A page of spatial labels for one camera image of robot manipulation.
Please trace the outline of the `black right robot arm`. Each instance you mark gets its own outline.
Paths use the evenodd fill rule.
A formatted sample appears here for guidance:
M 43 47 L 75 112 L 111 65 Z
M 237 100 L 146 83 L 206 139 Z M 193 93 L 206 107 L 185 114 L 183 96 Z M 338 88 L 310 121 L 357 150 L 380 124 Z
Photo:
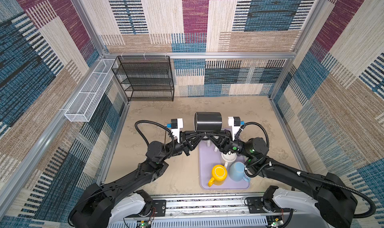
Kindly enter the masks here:
M 224 154 L 235 153 L 247 160 L 246 175 L 249 178 L 260 176 L 284 183 L 296 192 L 270 186 L 264 193 L 262 204 L 265 210 L 274 212 L 280 209 L 300 210 L 319 215 L 335 228 L 349 228 L 358 204 L 358 192 L 348 188 L 341 179 L 331 173 L 326 176 L 304 172 L 270 158 L 268 139 L 252 138 L 246 142 L 238 135 L 232 136 L 228 130 L 206 132 L 204 136 Z

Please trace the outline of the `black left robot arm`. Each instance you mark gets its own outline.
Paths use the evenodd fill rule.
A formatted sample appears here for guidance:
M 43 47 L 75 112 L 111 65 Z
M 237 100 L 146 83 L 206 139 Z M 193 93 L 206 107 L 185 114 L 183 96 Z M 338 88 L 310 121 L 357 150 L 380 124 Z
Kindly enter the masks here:
M 182 132 L 180 138 L 164 144 L 160 141 L 149 143 L 146 160 L 138 164 L 138 168 L 124 177 L 99 186 L 94 183 L 86 188 L 79 201 L 68 216 L 68 223 L 74 228 L 106 228 L 113 209 L 130 194 L 138 195 L 145 204 L 150 197 L 139 188 L 161 177 L 169 165 L 166 159 L 177 156 L 183 151 L 194 150 L 200 141 L 206 139 L 205 133 Z

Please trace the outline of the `black mug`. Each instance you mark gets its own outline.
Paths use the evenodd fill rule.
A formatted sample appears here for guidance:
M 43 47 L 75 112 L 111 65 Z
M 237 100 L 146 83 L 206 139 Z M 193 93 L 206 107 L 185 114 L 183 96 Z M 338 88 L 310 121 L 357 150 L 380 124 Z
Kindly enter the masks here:
M 216 133 L 222 129 L 222 115 L 219 112 L 196 112 L 194 129 L 200 140 L 218 139 Z

